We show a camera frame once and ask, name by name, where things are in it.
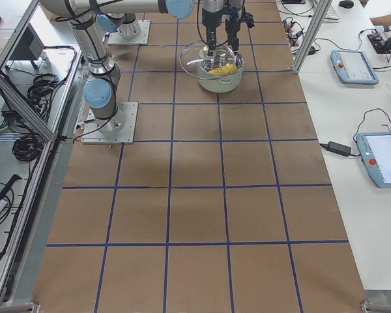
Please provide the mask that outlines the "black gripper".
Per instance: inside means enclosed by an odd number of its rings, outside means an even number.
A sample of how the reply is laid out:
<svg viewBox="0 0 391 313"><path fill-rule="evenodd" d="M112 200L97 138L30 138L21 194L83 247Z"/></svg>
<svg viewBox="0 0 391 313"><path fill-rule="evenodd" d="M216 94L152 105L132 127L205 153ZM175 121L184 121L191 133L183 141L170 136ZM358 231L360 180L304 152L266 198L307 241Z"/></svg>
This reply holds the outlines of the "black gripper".
<svg viewBox="0 0 391 313"><path fill-rule="evenodd" d="M233 52L239 51L239 38L237 33L240 31L241 17L243 13L243 6L225 6L225 31L229 36L229 45Z"/></svg>
<svg viewBox="0 0 391 313"><path fill-rule="evenodd" d="M216 28L219 27L221 23L222 13L220 10L218 12L209 12L204 8L202 9L202 24L206 27L208 56L213 56L216 50Z"/></svg>

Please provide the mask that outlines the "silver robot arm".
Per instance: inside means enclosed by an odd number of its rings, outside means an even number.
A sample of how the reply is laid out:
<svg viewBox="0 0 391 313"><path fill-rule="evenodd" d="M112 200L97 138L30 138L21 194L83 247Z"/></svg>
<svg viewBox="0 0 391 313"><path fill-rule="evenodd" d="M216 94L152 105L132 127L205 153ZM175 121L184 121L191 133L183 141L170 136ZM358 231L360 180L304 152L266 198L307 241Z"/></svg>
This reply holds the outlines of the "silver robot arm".
<svg viewBox="0 0 391 313"><path fill-rule="evenodd" d="M168 13L181 20L189 17L193 11L193 1L90 1L91 9L97 13L100 26L109 33L118 32L126 39L132 39L141 32L136 21L137 12ZM197 8L202 10L202 24L206 35L200 35L207 46L208 55L228 44L234 52L239 50L237 33L240 25L245 23L249 28L254 26L253 15L246 12L244 1L198 1Z"/></svg>
<svg viewBox="0 0 391 313"><path fill-rule="evenodd" d="M57 22L69 22L88 64L91 80L83 88L83 97L95 119L97 132L115 137L126 125L126 113L117 102L121 78L118 64L109 56L98 35L97 26L107 32L138 26L137 13L169 14L182 20L192 13L193 1L41 1L56 15Z"/></svg>

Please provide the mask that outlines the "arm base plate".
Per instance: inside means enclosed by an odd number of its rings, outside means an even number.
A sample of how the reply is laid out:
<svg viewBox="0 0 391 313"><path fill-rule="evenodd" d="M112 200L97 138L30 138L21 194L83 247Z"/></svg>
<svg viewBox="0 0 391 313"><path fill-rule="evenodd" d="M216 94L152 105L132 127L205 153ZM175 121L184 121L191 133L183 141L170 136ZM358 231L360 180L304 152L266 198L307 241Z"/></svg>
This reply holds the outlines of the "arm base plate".
<svg viewBox="0 0 391 313"><path fill-rule="evenodd" d="M135 20L132 23L124 23L117 29L117 32L110 34L108 44L110 46L147 44L150 25L149 20Z"/></svg>
<svg viewBox="0 0 391 313"><path fill-rule="evenodd" d="M120 102L117 104L117 113L109 120L99 119L95 112L100 109L89 109L89 118L94 119L87 123L84 135L80 138L84 144L118 144L133 143L136 119L138 114L137 102Z"/></svg>

